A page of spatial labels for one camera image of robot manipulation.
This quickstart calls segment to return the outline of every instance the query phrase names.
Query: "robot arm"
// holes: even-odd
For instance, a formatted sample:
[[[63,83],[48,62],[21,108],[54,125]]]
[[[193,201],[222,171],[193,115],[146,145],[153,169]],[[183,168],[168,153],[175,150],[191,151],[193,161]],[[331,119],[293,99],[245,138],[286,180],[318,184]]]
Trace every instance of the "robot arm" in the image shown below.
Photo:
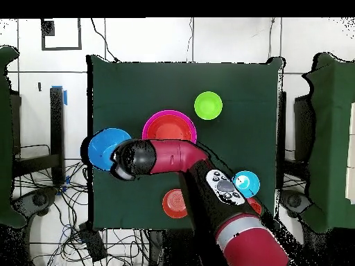
[[[180,140],[127,140],[114,152],[113,172],[178,172],[204,266],[287,266],[288,256],[227,175],[199,147]]]

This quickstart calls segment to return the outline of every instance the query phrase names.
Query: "round button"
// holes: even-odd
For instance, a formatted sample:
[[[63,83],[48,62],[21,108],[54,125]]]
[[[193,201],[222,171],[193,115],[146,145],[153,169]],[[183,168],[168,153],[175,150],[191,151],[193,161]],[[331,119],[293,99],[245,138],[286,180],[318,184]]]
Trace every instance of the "round button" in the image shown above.
[[[233,192],[235,190],[234,184],[230,181],[219,181],[217,183],[217,189],[220,192]]]
[[[227,200],[230,199],[230,198],[232,198],[232,197],[233,197],[233,196],[230,195],[229,193],[226,193],[226,194],[225,194],[225,199],[227,199]]]

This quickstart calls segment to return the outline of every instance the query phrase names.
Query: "metal stand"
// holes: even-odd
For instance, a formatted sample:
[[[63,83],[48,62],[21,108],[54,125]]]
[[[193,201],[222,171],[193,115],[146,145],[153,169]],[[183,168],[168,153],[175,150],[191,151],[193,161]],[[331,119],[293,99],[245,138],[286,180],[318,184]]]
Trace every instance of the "metal stand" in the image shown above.
[[[20,177],[43,169],[52,169],[53,185],[62,185],[65,181],[64,170],[64,120],[63,94],[60,88],[50,89],[51,98],[51,154],[33,158],[15,159],[13,177]]]

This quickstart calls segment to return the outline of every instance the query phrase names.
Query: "dark green cloth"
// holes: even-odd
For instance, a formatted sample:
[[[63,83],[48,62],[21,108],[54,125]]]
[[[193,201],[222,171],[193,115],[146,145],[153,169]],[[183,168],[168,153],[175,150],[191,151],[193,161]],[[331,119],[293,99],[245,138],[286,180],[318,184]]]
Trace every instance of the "dark green cloth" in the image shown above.
[[[183,112],[195,124],[198,140],[234,172],[250,170],[259,176],[257,196],[273,211],[281,58],[270,64],[113,64],[94,55],[91,59],[94,132],[117,127],[140,139],[145,122],[155,112]],[[194,112],[194,101],[204,91],[217,93],[223,101],[220,116],[212,121],[204,121]],[[191,227],[189,217],[174,220],[162,209],[165,193],[179,188],[175,173],[119,181],[94,168],[93,186],[96,228]]]
[[[310,80],[316,121],[309,159],[309,195],[315,205],[302,218],[317,232],[334,227],[355,229],[355,205],[345,198],[355,64],[321,53],[305,77]]]
[[[10,87],[7,78],[8,64],[19,57],[15,48],[3,46],[0,48],[0,117],[1,117],[1,142],[0,142],[0,224],[14,228],[23,227],[26,219],[14,211],[10,205],[10,198],[13,191],[12,179],[12,115],[10,101]]]

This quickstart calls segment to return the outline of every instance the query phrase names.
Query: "black frame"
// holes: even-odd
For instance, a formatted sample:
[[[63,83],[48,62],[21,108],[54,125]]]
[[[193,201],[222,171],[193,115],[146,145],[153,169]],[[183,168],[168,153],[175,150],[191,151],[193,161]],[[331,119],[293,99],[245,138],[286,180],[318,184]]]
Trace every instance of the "black frame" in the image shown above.
[[[64,119],[63,92],[61,88],[50,89],[51,99],[51,154],[32,158],[15,159],[13,177],[21,177],[43,169],[52,169],[53,185],[59,186],[65,182],[64,169]]]
[[[46,21],[44,19],[41,19],[41,28],[44,26],[45,22]],[[42,30],[42,50],[43,51],[62,51],[62,50],[81,50],[81,49],[82,49],[82,44],[81,44],[80,18],[78,18],[78,47],[53,47],[53,48],[47,48],[46,47],[46,33]]]

